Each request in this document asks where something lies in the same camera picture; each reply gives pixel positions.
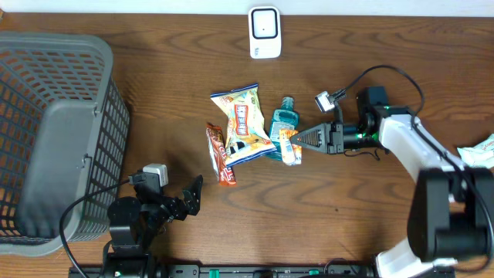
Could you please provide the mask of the orange small box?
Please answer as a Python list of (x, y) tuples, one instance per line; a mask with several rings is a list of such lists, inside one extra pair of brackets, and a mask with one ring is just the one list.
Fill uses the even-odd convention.
[(292, 144), (291, 137), (298, 134), (298, 131), (292, 129), (279, 130), (279, 142), (283, 163), (288, 166), (302, 164), (302, 148)]

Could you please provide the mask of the blue mouthwash bottle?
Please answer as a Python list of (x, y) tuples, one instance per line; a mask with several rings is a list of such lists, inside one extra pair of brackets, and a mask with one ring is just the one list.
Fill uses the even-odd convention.
[(292, 97), (283, 97), (281, 107), (273, 112), (269, 127), (269, 139), (275, 145), (276, 150), (267, 154), (268, 158), (277, 161), (282, 160), (279, 131), (281, 129), (295, 130), (298, 124), (299, 114), (294, 110), (294, 99)]

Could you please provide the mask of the red brown snack bar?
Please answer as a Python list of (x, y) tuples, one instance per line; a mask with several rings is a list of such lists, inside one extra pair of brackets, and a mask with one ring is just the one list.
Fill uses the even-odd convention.
[(215, 172), (218, 183), (224, 187), (234, 187), (237, 185), (233, 170), (226, 165), (226, 149), (223, 142), (222, 129), (219, 126), (206, 124), (206, 137), (208, 140), (208, 152), (211, 164)]

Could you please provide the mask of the yellow wet wipes bag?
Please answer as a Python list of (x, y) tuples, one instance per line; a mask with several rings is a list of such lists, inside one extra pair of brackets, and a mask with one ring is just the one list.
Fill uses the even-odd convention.
[(265, 132), (257, 83), (228, 92), (212, 93), (211, 100), (227, 116), (225, 163), (228, 167), (276, 150)]

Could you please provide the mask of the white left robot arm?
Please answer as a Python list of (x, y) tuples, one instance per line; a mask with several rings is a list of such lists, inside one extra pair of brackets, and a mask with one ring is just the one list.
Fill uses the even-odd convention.
[(116, 199), (108, 208), (110, 245), (100, 277), (167, 277), (167, 268), (151, 254), (154, 238), (174, 220), (197, 215), (203, 177), (198, 175), (182, 190), (183, 198), (164, 195), (159, 175), (139, 171), (129, 177), (134, 197)]

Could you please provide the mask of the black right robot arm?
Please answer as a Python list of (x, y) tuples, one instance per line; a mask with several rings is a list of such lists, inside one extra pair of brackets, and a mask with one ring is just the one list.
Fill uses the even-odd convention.
[(407, 106), (391, 106), (382, 86), (357, 95), (358, 124), (344, 124), (344, 90), (316, 96), (334, 120), (290, 138), (292, 144), (324, 154), (383, 148), (401, 162), (416, 184), (407, 237), (375, 258), (378, 277), (419, 277), (450, 270), (475, 256), (493, 258), (493, 174), (449, 154)]

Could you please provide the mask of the grey plastic basket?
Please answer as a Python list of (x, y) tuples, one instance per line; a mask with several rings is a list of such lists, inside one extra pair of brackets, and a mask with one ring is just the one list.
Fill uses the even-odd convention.
[(44, 256), (109, 227), (130, 114), (96, 36), (1, 34), (1, 252)]

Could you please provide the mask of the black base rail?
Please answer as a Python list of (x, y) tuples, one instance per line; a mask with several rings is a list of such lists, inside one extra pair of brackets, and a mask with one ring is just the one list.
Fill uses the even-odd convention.
[[(379, 277), (372, 266), (344, 266), (333, 264), (324, 267), (308, 266), (257, 266), (257, 267), (230, 267), (230, 266), (197, 266), (197, 265), (166, 265), (159, 266), (156, 273), (132, 273), (130, 270), (111, 270), (108, 274), (100, 274), (99, 267), (85, 268), (88, 277), (160, 277), (160, 278), (295, 278), (295, 277)], [(427, 278), (455, 278), (451, 267), (440, 267), (429, 270), (413, 277)]]

